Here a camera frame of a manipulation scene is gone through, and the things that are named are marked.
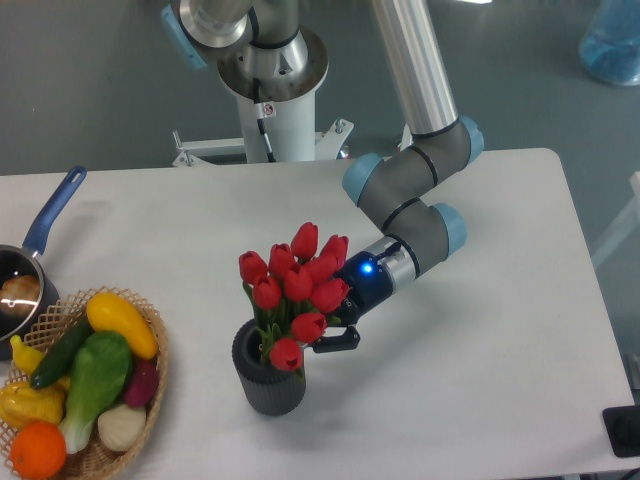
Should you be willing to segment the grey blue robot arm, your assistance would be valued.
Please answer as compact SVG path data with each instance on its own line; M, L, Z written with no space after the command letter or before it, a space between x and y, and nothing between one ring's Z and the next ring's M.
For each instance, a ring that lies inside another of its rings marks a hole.
M422 196L483 151L477 125L455 107L422 1L371 5L410 141L383 159L359 157L342 186L381 231L379 241L338 270L349 286L333 309L343 333L312 342L316 352L354 349L357 321L463 246L466 227L445 205ZM195 69L217 68L235 96L250 163L323 160L339 147L315 131L315 93L328 70L320 38L299 22L295 1L172 1L161 12L176 49Z

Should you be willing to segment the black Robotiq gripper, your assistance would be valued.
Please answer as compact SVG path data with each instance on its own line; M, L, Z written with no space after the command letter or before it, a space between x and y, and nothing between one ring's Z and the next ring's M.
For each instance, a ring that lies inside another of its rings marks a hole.
M361 251L346 261L334 275L343 280L349 290L340 306L332 315L340 320L339 326L346 327L341 334L321 335L307 343L304 348L316 354L355 350L361 336L354 326L358 320L387 300L394 293L394 279L386 267L390 253Z

